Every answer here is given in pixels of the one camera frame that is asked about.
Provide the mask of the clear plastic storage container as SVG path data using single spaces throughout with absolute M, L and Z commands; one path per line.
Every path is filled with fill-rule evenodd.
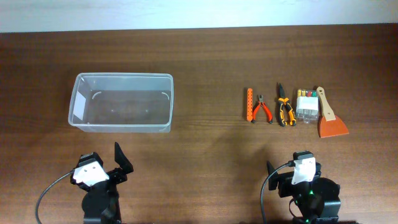
M 173 107 L 168 73 L 80 73 L 68 123 L 87 133 L 168 133 Z

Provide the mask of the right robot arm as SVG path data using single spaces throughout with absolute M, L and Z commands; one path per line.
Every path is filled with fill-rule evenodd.
M 279 197 L 290 198 L 300 210 L 301 216 L 294 215 L 293 223 L 316 224 L 338 223 L 341 207 L 340 186 L 334 181 L 321 176 L 321 164 L 315 163 L 315 176 L 312 181 L 293 184 L 293 172 L 279 174 L 277 171 L 287 167 L 284 164 L 274 168 L 267 162 L 267 183 L 269 190 L 278 190 Z

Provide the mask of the wooden handled orange scraper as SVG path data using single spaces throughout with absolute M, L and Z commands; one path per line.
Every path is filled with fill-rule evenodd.
M 318 123 L 318 134 L 321 138 L 328 138 L 334 136 L 342 136 L 349 134 L 349 130 L 345 123 L 338 117 L 331 106 L 329 105 L 325 90 L 319 86 L 317 88 L 317 95 L 320 101 L 322 116 Z

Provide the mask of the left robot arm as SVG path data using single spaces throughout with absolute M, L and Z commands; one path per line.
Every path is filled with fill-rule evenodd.
M 82 200 L 84 224 L 122 224 L 117 185 L 127 181 L 134 168 L 120 145 L 114 143 L 114 160 L 119 167 L 108 171 L 108 180 L 89 187 Z

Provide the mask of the orange black long-nose pliers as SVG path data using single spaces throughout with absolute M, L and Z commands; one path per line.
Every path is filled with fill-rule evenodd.
M 295 126 L 297 124 L 295 113 L 293 111 L 293 107 L 290 103 L 290 100 L 285 95 L 284 88 L 281 83 L 279 84 L 279 98 L 278 98 L 277 102 L 278 102 L 278 107 L 279 107 L 278 114 L 277 114 L 277 119 L 278 119 L 279 125 L 282 127 L 285 127 L 287 125 Z M 287 114 L 289 116 L 289 120 L 287 120 L 285 118 L 285 114 L 284 114 L 285 111 L 287 112 Z

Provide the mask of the clear screwdriver bit case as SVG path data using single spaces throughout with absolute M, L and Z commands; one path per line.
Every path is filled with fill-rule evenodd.
M 296 117 L 304 123 L 318 121 L 319 105 L 315 90 L 298 89 L 296 102 Z

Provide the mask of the orange perforated plastic bar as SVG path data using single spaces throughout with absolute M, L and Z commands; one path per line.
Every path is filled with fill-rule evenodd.
M 252 88 L 247 89 L 247 108 L 246 108 L 246 119 L 252 121 Z

